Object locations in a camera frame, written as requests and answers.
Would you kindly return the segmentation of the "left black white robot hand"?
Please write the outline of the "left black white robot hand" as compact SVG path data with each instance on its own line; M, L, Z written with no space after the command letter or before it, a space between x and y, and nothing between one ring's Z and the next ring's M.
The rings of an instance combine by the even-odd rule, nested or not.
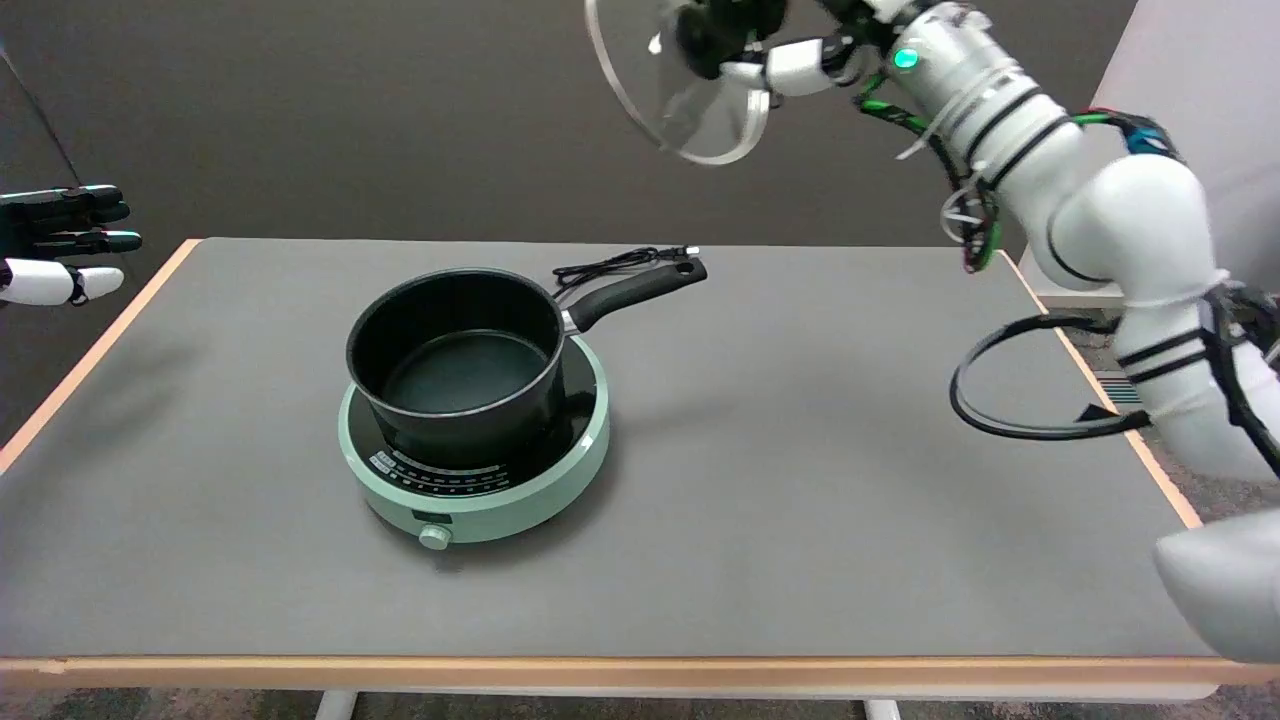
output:
M78 307L118 291L125 281L122 269L64 260L141 249L140 233L109 228L129 215L124 193L114 184L4 193L3 304Z

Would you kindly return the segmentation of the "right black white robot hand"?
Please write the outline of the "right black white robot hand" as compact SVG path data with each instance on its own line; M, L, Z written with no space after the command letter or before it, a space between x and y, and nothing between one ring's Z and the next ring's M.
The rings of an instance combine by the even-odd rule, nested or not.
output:
M673 10L675 42L686 67L701 79L727 79L745 88L800 97L849 86L849 64L860 50L888 36L876 1L819 1L835 23L826 36L768 46L785 24L787 1L689 1Z

